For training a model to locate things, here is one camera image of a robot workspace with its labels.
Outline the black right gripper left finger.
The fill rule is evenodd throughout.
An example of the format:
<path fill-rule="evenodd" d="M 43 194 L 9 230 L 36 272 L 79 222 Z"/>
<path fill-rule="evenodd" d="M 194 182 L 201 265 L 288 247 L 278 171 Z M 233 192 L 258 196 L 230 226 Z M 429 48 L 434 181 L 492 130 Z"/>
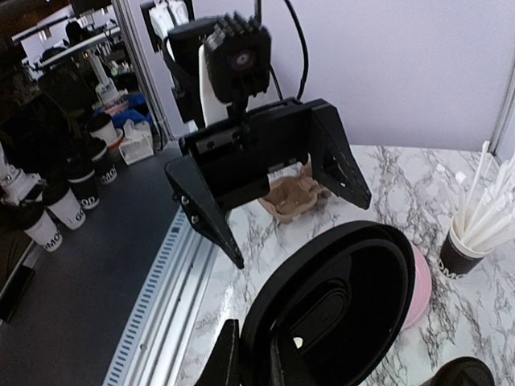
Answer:
<path fill-rule="evenodd" d="M 227 319 L 195 386 L 238 386 L 239 342 L 239 321 Z"/>

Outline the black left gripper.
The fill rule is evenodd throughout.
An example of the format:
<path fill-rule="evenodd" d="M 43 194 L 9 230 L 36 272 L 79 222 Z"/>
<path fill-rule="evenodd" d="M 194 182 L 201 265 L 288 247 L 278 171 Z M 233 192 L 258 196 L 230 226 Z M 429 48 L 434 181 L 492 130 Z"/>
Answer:
<path fill-rule="evenodd" d="M 204 42 L 216 18 L 189 23 L 176 35 L 203 32 Z M 198 74 L 196 116 L 204 124 L 199 80 Z M 204 124 L 182 137 L 182 157 L 164 167 L 190 225 L 219 246 L 238 269 L 245 267 L 244 259 L 221 209 L 234 209 L 265 195 L 270 189 L 267 175 L 273 169 L 305 162 L 310 156 L 312 177 L 330 192 L 364 210 L 372 198 L 335 106 L 324 100 L 304 103 L 288 98 L 252 107 L 254 98 L 243 114 L 209 127 Z"/>

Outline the black plastic cup lid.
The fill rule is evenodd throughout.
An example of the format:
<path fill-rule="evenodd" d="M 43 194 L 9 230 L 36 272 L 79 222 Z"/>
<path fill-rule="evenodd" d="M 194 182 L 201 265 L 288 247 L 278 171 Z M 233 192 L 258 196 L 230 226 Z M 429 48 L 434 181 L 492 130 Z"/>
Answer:
<path fill-rule="evenodd" d="M 382 361 L 410 308 L 411 243 L 390 225 L 353 221 L 288 257 L 245 317 L 240 380 L 270 384 L 270 345 L 291 337 L 317 385 L 358 385 Z"/>

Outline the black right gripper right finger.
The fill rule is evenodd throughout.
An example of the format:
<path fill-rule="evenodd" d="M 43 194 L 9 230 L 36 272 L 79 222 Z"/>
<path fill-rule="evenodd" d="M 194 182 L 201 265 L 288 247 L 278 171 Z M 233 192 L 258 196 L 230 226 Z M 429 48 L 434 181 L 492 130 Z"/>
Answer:
<path fill-rule="evenodd" d="M 291 337 L 275 337 L 270 345 L 270 385 L 317 385 Z"/>

